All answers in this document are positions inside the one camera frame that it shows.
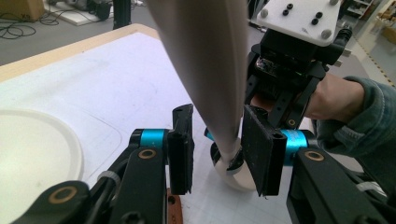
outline screw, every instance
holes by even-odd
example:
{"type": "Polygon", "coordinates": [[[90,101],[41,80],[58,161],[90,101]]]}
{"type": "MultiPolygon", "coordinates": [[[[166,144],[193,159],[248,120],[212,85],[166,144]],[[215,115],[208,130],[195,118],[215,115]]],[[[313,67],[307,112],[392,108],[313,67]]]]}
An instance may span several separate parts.
{"type": "Polygon", "coordinates": [[[260,11],[260,16],[266,18],[268,16],[268,9],[263,8],[262,11],[260,11]]]}
{"type": "Polygon", "coordinates": [[[338,0],[330,0],[330,5],[335,6],[337,5],[338,0]]]}
{"type": "Polygon", "coordinates": [[[289,119],[289,125],[294,126],[296,121],[294,119],[289,119]]]}
{"type": "Polygon", "coordinates": [[[128,212],[121,218],[122,224],[144,224],[145,219],[138,212],[128,212]]]}
{"type": "Polygon", "coordinates": [[[316,18],[320,19],[323,16],[322,12],[318,12],[317,15],[315,15],[316,18]]]}
{"type": "Polygon", "coordinates": [[[316,151],[306,151],[304,155],[311,161],[323,161],[324,157],[322,154],[316,151]]]}
{"type": "Polygon", "coordinates": [[[157,152],[154,151],[153,149],[144,149],[141,150],[138,154],[139,158],[143,160],[151,159],[155,157],[155,155],[157,155],[157,152]]]}
{"type": "Polygon", "coordinates": [[[332,35],[332,31],[329,30],[329,29],[322,31],[322,33],[321,33],[321,37],[322,37],[323,39],[327,39],[327,38],[329,38],[331,35],[332,35]]]}
{"type": "Polygon", "coordinates": [[[73,199],[74,196],[78,193],[78,189],[75,186],[66,186],[59,189],[56,189],[49,196],[49,202],[58,204],[58,203],[66,203],[69,200],[73,199]]]}
{"type": "Polygon", "coordinates": [[[317,18],[314,18],[314,19],[311,21],[311,23],[312,23],[313,25],[318,24],[318,22],[319,22],[319,20],[318,20],[317,18]]]}
{"type": "Polygon", "coordinates": [[[357,224],[377,224],[380,223],[377,219],[372,217],[367,217],[365,215],[360,215],[355,219],[357,224]]]}
{"type": "Polygon", "coordinates": [[[176,203],[175,197],[174,197],[174,196],[169,196],[169,197],[168,197],[168,203],[170,203],[170,204],[175,204],[175,203],[176,203]]]}

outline robotic arm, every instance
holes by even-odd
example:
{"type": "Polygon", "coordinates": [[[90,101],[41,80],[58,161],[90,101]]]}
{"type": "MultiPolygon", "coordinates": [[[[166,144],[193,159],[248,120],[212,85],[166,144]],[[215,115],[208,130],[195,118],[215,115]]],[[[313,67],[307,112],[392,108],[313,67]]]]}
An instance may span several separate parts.
{"type": "MultiPolygon", "coordinates": [[[[227,184],[241,190],[255,189],[259,195],[277,195],[282,166],[284,161],[288,161],[293,163],[287,201],[293,222],[395,222],[395,195],[387,200],[375,193],[367,197],[356,188],[360,179],[318,149],[312,133],[296,131],[311,93],[325,76],[326,64],[336,63],[350,38],[348,30],[334,38],[340,5],[337,0],[270,1],[257,19],[269,30],[262,42],[252,47],[248,60],[245,1],[148,0],[147,4],[159,26],[165,49],[207,126],[205,135],[215,141],[211,148],[212,160],[227,184]],[[248,105],[257,91],[268,91],[276,100],[276,110],[267,114],[248,105]],[[283,119],[290,105],[293,109],[283,119]],[[301,135],[303,141],[290,146],[290,140],[296,135],[299,138],[301,135]]],[[[128,165],[121,155],[120,161],[115,161],[109,168],[120,173],[121,184],[117,178],[102,176],[91,193],[82,186],[82,190],[78,190],[81,195],[71,197],[68,200],[70,204],[59,205],[65,207],[62,208],[64,218],[59,217],[61,210],[58,209],[61,208],[49,204],[48,197],[74,191],[48,189],[15,223],[53,217],[59,219],[56,223],[64,223],[65,220],[71,220],[69,223],[76,223],[73,220],[88,220],[87,223],[144,221],[139,213],[130,211],[144,212],[144,217],[155,218],[148,223],[163,223],[166,219],[165,197],[168,197],[168,203],[174,200],[164,190],[165,161],[171,170],[171,189],[177,191],[175,194],[184,194],[191,189],[191,113],[191,106],[174,111],[173,132],[144,134],[145,131],[135,130],[130,145],[124,151],[125,157],[129,157],[128,165]],[[160,139],[149,141],[158,143],[158,146],[144,147],[141,144],[144,136],[153,135],[159,135],[160,139]],[[145,166],[149,159],[158,162],[158,166],[147,167],[155,173],[150,174],[155,177],[147,181],[157,187],[147,189],[131,185],[131,178],[148,176],[139,172],[142,170],[139,167],[145,166]],[[139,193],[131,193],[131,188],[138,188],[132,192],[139,193]],[[115,193],[118,199],[112,202],[115,193]],[[147,195],[151,198],[142,200],[141,196],[147,195]],[[43,204],[48,206],[48,210],[43,208],[43,204]],[[46,213],[49,210],[56,216],[49,216],[46,213]]],[[[76,189],[80,188],[80,183],[72,184],[76,184],[76,189]]]]}

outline white mounting plate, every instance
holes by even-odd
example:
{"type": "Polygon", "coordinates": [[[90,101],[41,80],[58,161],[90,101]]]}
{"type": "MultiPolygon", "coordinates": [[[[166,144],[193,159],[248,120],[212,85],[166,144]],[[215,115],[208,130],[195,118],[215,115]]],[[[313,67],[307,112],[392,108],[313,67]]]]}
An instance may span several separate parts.
{"type": "Polygon", "coordinates": [[[260,11],[257,15],[257,23],[285,35],[325,47],[334,39],[339,9],[340,1],[332,6],[330,0],[270,0],[262,9],[267,10],[268,15],[263,18],[260,11]],[[287,9],[288,4],[293,4],[293,8],[289,10],[287,16],[284,16],[282,12],[287,9]],[[318,19],[318,24],[313,25],[311,21],[318,12],[323,16],[318,19]],[[331,31],[327,38],[322,37],[322,32],[325,30],[331,31]]]}

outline bolt hole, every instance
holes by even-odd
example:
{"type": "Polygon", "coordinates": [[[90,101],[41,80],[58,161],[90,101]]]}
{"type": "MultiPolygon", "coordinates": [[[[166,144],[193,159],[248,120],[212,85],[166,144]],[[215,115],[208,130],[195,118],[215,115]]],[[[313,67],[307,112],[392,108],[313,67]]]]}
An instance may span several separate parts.
{"type": "Polygon", "coordinates": [[[318,13],[315,15],[315,17],[318,18],[318,19],[322,18],[322,16],[323,16],[323,13],[322,13],[322,12],[318,12],[318,13]]]}
{"type": "Polygon", "coordinates": [[[72,192],[73,190],[71,189],[63,189],[55,195],[55,198],[61,200],[63,198],[68,197],[70,194],[72,194],[72,192]]]}
{"type": "Polygon", "coordinates": [[[316,25],[316,24],[318,24],[318,22],[319,22],[319,20],[318,20],[317,18],[314,18],[314,19],[311,21],[311,24],[316,25]]]}
{"type": "Polygon", "coordinates": [[[289,120],[289,125],[294,126],[296,124],[296,121],[294,119],[289,120]]]}
{"type": "Polygon", "coordinates": [[[181,133],[174,133],[173,136],[174,136],[175,138],[180,138],[180,137],[182,137],[183,135],[182,135],[181,133]]]}
{"type": "Polygon", "coordinates": [[[137,221],[142,220],[140,213],[137,212],[128,212],[121,217],[122,223],[136,223],[137,221]]]}
{"type": "Polygon", "coordinates": [[[175,204],[175,203],[176,203],[175,197],[174,197],[174,196],[169,196],[169,197],[168,197],[168,203],[170,203],[170,204],[175,204]]]}
{"type": "Polygon", "coordinates": [[[139,158],[147,160],[155,157],[157,153],[153,149],[144,149],[139,152],[139,158]]]}
{"type": "Polygon", "coordinates": [[[283,136],[280,133],[273,133],[273,137],[274,138],[282,138],[283,136]]]}
{"type": "Polygon", "coordinates": [[[306,151],[305,156],[311,161],[323,161],[324,160],[323,155],[316,151],[306,151]]]}

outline person's arm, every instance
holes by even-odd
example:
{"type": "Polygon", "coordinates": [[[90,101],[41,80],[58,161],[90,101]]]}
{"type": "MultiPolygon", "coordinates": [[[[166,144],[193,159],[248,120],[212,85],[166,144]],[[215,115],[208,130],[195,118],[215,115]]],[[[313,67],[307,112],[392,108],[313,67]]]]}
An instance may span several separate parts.
{"type": "MultiPolygon", "coordinates": [[[[396,89],[368,78],[333,75],[319,82],[305,116],[317,120],[321,148],[355,158],[390,194],[396,187],[396,89]]],[[[253,105],[271,110],[255,97],[253,105]]]]}
{"type": "MultiPolygon", "coordinates": [[[[304,115],[310,119],[335,119],[348,123],[362,111],[363,98],[364,89],[360,83],[327,74],[312,94],[304,115]]],[[[256,95],[251,104],[268,111],[274,105],[260,95],[256,95]]]]}

